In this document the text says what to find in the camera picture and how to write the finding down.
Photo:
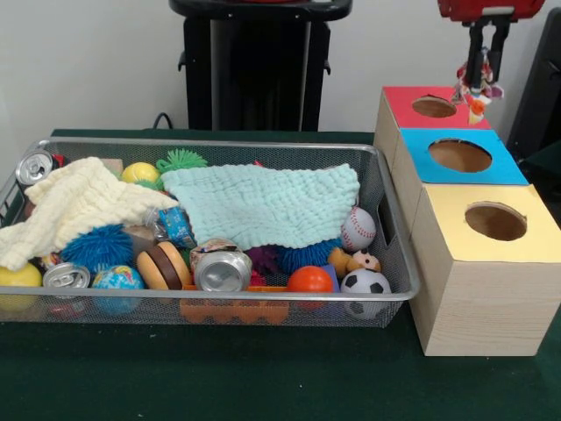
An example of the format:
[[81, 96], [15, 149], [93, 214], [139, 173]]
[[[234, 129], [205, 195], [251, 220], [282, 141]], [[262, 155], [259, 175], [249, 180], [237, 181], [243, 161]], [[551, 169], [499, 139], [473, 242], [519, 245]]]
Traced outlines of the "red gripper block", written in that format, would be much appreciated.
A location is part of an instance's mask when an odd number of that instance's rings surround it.
[[[479, 88], [483, 66], [483, 27], [481, 18], [508, 16], [511, 20], [534, 17], [543, 7], [544, 0], [441, 0], [437, 2], [440, 15], [455, 22], [473, 22], [470, 25], [470, 47], [466, 64], [466, 84]], [[509, 18], [495, 18], [492, 44], [487, 52], [493, 81], [498, 82], [505, 41], [509, 35]]]

